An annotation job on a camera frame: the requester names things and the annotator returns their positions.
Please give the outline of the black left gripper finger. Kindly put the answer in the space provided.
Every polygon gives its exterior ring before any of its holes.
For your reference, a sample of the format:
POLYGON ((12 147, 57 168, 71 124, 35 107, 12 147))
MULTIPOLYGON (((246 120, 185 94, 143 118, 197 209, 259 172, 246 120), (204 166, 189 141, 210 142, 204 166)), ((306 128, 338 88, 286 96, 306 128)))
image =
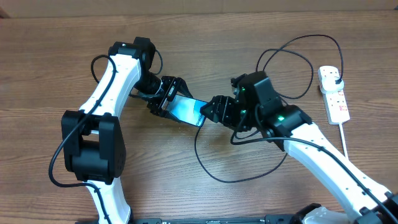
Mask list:
POLYGON ((180 80, 179 80, 179 88, 178 88, 178 91, 179 91, 183 96, 186 96, 186 97, 189 97, 189 98, 192 98, 192 97, 193 97, 192 94, 190 93, 189 89, 188 89, 188 86, 187 86, 185 80, 182 79, 182 78, 180 78, 180 80))
POLYGON ((178 122, 178 123, 181 122, 175 115, 173 115, 171 112, 169 112, 167 110, 163 111, 163 116, 164 116, 164 118, 171 119, 175 122, 178 122))

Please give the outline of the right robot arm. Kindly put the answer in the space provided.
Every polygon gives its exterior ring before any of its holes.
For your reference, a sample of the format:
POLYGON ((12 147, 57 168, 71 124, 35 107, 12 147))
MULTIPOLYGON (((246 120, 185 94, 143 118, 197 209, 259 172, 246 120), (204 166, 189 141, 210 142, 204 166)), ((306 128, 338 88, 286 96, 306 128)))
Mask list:
POLYGON ((201 114, 235 133, 256 128, 303 164, 337 199, 350 223, 397 223, 397 195, 361 172, 330 143, 311 117, 284 105, 265 72, 231 80, 234 97, 218 95, 201 114))

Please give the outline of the Galaxy S24+ smartphone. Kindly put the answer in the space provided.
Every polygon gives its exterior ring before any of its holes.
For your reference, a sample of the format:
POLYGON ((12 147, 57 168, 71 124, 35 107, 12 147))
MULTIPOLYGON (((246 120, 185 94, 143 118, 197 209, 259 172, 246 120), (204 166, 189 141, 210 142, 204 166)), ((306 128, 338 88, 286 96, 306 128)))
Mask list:
POLYGON ((205 105, 205 101, 175 95, 174 100, 168 104, 167 111, 179 121, 200 127, 205 121, 205 117, 201 114, 200 109, 205 105))

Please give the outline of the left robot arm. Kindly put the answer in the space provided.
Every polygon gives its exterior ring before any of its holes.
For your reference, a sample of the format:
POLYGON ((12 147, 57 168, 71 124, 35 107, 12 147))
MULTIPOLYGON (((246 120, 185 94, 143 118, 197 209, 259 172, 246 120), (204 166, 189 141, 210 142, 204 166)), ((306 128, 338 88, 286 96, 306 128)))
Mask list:
POLYGON ((135 98, 147 102, 150 112, 179 121, 164 108, 177 93, 191 97, 186 83, 177 77, 159 78, 150 68, 158 50, 149 38, 136 37, 133 43, 115 42, 104 55, 108 65, 96 90, 77 111, 62 116, 62 142, 55 155, 63 153, 67 171, 77 183, 61 184, 53 176, 55 159, 49 165, 50 180, 59 187, 89 189, 99 214, 97 223, 133 223, 121 185, 126 147, 119 119, 132 90, 135 98))

